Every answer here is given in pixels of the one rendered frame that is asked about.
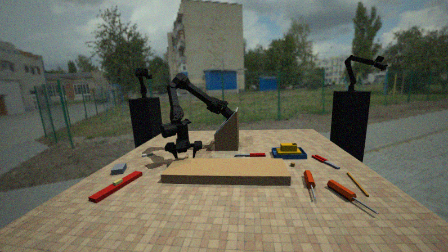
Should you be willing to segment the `blue rectangular tray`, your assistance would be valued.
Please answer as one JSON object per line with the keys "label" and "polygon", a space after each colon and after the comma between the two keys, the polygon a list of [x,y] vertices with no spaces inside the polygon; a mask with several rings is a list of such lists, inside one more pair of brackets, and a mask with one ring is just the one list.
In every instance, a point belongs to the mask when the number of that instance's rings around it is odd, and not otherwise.
{"label": "blue rectangular tray", "polygon": [[276,149],[280,149],[280,147],[272,147],[272,154],[274,159],[307,159],[306,152],[301,147],[297,148],[301,151],[301,154],[277,155]]}

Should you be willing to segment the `long red bar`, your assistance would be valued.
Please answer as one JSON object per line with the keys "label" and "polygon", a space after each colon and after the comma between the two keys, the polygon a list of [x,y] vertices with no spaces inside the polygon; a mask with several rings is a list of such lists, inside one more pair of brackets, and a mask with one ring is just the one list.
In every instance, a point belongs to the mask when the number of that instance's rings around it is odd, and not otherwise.
{"label": "long red bar", "polygon": [[132,172],[129,175],[125,176],[122,179],[118,179],[113,182],[113,184],[109,185],[107,188],[103,188],[101,191],[93,194],[88,199],[91,202],[98,203],[104,198],[110,196],[112,193],[116,192],[117,190],[121,189],[123,186],[128,185],[138,177],[142,176],[142,172]]}

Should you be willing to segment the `orange-handled awl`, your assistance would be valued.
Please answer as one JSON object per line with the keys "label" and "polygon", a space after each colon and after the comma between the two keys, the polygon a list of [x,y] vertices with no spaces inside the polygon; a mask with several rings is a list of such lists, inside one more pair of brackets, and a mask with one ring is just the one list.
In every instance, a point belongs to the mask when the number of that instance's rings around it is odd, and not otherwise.
{"label": "orange-handled awl", "polygon": [[349,189],[347,189],[346,187],[341,186],[341,184],[337,183],[336,181],[334,181],[333,179],[328,181],[327,186],[329,188],[331,188],[334,192],[337,192],[339,195],[341,195],[342,197],[344,197],[345,199],[347,199],[349,202],[353,202],[353,201],[357,201],[359,202],[361,205],[367,207],[368,209],[370,209],[371,211],[373,211],[374,213],[377,213],[375,210],[373,210],[372,208],[368,207],[367,205],[365,205],[364,203],[360,202],[359,200],[356,199],[356,194],[352,191],[350,191]]}
{"label": "orange-handled awl", "polygon": [[312,190],[313,198],[316,199],[315,193],[313,191],[313,189],[315,188],[316,185],[315,185],[315,181],[313,179],[311,172],[309,170],[306,170],[303,174],[304,174],[306,185],[307,185],[308,189]]}

